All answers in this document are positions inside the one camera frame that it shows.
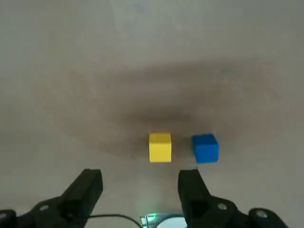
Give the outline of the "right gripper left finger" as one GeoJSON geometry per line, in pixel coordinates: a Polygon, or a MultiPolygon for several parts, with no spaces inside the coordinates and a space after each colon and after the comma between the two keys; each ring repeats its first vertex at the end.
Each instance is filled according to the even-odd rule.
{"type": "Polygon", "coordinates": [[[2,228],[83,228],[103,192],[99,169],[84,169],[60,195],[36,204],[17,216],[12,209],[0,211],[2,228]]]}

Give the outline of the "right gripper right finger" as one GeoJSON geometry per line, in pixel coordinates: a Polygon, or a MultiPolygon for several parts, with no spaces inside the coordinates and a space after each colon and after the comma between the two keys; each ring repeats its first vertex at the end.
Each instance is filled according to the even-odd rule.
{"type": "Polygon", "coordinates": [[[230,200],[209,193],[199,171],[181,170],[178,193],[183,215],[189,228],[286,228],[273,211],[252,208],[247,214],[230,200]]]}

